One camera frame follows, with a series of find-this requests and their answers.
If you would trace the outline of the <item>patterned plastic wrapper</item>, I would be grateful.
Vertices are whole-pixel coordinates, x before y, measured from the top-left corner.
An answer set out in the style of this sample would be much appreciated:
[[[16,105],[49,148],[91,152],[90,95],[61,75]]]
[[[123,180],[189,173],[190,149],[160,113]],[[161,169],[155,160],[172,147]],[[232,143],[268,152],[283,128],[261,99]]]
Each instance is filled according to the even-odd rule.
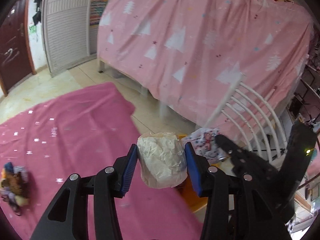
[[[205,157],[210,164],[217,164],[227,159],[227,154],[217,145],[215,137],[220,134],[218,128],[199,128],[183,137],[183,146],[190,142],[197,155]]]

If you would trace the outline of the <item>blue yarn ball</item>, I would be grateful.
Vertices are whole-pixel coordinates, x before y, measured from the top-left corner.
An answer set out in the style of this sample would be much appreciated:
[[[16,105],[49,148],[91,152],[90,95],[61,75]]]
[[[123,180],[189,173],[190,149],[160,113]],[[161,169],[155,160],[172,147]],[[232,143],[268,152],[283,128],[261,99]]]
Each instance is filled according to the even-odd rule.
[[[8,162],[4,165],[4,169],[6,173],[14,174],[14,166],[12,162]]]

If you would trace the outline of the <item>brown snack wrapper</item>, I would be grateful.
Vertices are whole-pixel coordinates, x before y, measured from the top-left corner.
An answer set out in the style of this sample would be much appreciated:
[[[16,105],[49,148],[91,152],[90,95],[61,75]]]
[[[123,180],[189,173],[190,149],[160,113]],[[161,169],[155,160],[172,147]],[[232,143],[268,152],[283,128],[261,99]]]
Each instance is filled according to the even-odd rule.
[[[24,183],[21,172],[11,173],[6,169],[3,169],[1,175],[1,189],[21,196],[23,193]]]

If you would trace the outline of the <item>pink tree-print curtain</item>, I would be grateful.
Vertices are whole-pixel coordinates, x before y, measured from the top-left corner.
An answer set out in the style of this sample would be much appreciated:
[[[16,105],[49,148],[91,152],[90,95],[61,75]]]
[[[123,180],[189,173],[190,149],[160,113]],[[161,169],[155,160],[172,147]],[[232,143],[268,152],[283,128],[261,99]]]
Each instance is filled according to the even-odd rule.
[[[274,0],[109,0],[98,57],[204,126],[240,75],[278,107],[313,32],[300,5]]]

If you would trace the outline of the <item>white metal chair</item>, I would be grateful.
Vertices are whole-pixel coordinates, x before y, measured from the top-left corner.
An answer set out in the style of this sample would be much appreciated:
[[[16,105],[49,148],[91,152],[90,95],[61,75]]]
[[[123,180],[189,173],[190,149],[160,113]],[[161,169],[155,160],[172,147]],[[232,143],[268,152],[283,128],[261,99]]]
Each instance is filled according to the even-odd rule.
[[[245,84],[244,74],[233,81],[204,128],[218,125],[220,120],[234,128],[239,141],[252,152],[280,168],[287,153],[289,136],[270,103],[252,87]]]

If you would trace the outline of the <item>pink star tablecloth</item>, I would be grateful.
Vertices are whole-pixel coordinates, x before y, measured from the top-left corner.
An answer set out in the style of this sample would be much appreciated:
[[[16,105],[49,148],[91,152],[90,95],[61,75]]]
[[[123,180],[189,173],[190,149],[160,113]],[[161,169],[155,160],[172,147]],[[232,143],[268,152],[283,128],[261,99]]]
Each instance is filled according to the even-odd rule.
[[[22,239],[36,224],[67,178],[97,174],[128,153],[140,133],[134,105],[110,82],[40,103],[1,124],[1,164],[24,166],[30,203],[21,216],[1,208]],[[173,188],[147,187],[135,174],[129,192],[116,199],[124,239],[199,239],[202,225]]]

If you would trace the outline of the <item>dark red door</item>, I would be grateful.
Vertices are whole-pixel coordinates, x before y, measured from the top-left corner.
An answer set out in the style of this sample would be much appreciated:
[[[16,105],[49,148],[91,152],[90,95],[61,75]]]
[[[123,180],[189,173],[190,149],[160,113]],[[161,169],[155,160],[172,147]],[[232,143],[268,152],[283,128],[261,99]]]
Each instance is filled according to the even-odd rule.
[[[29,0],[17,0],[1,25],[1,92],[36,74],[28,37]]]

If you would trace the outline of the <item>white slatted wardrobe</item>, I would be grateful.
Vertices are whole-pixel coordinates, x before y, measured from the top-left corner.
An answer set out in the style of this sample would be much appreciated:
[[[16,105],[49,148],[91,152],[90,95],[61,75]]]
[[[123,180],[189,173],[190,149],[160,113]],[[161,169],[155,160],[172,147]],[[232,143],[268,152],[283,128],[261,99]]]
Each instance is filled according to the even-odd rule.
[[[51,76],[95,59],[98,25],[89,25],[91,0],[42,0],[42,37]]]

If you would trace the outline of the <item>black bags on hook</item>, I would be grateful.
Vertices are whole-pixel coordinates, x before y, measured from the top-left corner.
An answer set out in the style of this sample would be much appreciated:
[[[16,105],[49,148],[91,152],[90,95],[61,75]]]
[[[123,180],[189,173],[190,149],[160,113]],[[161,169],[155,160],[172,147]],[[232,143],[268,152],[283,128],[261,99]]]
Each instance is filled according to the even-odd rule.
[[[33,16],[33,23],[34,25],[37,25],[38,23],[41,23],[42,0],[34,0],[34,3],[36,4],[36,13]]]

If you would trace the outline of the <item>yellow trash bin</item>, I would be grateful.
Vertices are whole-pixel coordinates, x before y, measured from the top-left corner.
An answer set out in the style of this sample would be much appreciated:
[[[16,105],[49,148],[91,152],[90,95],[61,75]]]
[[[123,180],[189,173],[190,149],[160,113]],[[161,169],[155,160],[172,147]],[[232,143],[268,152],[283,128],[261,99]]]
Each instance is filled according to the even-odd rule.
[[[185,201],[191,212],[195,213],[201,210],[203,207],[206,207],[208,198],[201,198],[196,194],[189,177],[187,177],[183,183],[176,186],[175,189]]]

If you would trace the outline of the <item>colourful wall poster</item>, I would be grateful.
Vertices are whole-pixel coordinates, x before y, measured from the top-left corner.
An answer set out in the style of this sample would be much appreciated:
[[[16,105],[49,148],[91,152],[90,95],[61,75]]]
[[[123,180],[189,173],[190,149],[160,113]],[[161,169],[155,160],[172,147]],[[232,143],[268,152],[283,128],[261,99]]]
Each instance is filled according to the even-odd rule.
[[[89,25],[98,25],[104,9],[108,3],[108,0],[91,0],[90,13],[89,13]]]

